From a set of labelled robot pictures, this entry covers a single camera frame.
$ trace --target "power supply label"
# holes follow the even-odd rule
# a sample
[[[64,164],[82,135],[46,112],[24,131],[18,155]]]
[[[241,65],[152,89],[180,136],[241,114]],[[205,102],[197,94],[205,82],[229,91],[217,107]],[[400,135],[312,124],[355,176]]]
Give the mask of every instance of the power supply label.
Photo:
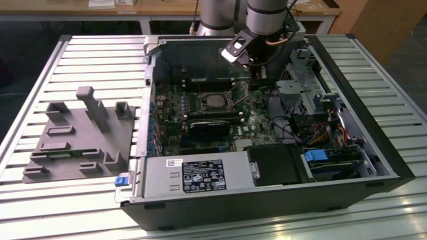
[[[181,181],[187,194],[225,190],[223,160],[183,162]]]

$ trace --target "slotted metal surface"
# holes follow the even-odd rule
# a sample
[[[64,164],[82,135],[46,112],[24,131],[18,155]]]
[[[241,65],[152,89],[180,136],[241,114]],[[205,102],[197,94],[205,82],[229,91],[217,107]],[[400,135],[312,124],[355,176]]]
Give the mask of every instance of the slotted metal surface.
[[[114,203],[113,177],[22,184],[50,101],[84,108],[74,89],[90,84],[105,106],[140,105],[144,56],[141,36],[74,36],[58,49],[41,90],[0,165],[0,239],[417,239],[427,231],[427,128],[424,116],[399,92],[371,57],[345,36],[320,37],[416,179],[348,209],[145,232]],[[120,62],[110,58],[124,58]],[[324,76],[329,88],[333,85]],[[134,129],[138,128],[136,111]]]

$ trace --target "wooden cabinet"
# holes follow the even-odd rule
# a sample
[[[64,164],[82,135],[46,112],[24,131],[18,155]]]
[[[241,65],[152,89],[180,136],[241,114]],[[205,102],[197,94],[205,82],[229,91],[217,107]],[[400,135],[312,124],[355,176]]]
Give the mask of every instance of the wooden cabinet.
[[[427,13],[427,0],[335,0],[329,34],[353,34],[384,64]]]

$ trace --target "table leg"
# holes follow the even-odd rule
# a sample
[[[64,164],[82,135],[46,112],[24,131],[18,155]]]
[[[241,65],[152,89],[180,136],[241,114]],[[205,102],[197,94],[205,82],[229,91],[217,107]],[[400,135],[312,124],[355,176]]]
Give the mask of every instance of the table leg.
[[[336,16],[324,16],[316,34],[328,34]]]
[[[140,24],[140,30],[142,35],[151,35],[152,29],[149,27],[151,17],[149,16],[140,16],[138,17],[138,24]]]

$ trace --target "floor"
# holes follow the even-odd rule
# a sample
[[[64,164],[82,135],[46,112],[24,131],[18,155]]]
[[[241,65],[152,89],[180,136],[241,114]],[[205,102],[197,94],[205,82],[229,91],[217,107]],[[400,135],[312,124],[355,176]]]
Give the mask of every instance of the floor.
[[[153,32],[165,33],[157,23]],[[172,33],[185,33],[189,24],[177,25]],[[13,74],[13,82],[0,88],[0,141],[2,140],[26,95],[37,80],[60,35],[140,34],[137,22],[53,22],[45,30],[38,22],[0,22],[0,59]],[[427,18],[392,55],[385,70],[419,107],[427,112]],[[0,72],[0,85],[4,81]]]

